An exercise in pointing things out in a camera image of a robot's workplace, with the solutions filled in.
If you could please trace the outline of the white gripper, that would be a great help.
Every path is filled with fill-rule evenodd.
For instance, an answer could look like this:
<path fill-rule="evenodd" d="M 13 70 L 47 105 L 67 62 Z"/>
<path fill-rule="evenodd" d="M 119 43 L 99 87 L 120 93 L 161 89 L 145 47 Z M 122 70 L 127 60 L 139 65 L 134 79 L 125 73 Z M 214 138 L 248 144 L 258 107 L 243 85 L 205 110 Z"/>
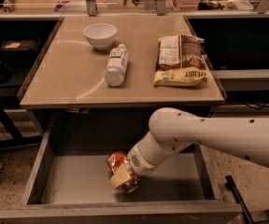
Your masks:
<path fill-rule="evenodd" d="M 151 162 L 150 151 L 139 144 L 131 148 L 127 158 L 131 167 L 128 164 L 121 165 L 110 178 L 110 184 L 114 189 L 119 187 L 128 189 L 134 179 L 134 173 L 143 176 L 153 172 L 156 168 L 156 165 Z"/>

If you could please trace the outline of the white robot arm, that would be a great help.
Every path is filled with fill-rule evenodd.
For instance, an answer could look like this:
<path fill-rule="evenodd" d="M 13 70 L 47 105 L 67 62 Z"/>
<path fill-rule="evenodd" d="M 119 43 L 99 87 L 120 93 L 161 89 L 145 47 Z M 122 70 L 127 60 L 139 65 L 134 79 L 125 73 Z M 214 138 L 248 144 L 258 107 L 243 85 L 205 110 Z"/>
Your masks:
<path fill-rule="evenodd" d="M 107 158 L 113 188 L 131 192 L 139 179 L 191 144 L 210 147 L 269 168 L 269 118 L 202 118 L 165 107 L 149 118 L 149 131 L 128 153 Z"/>

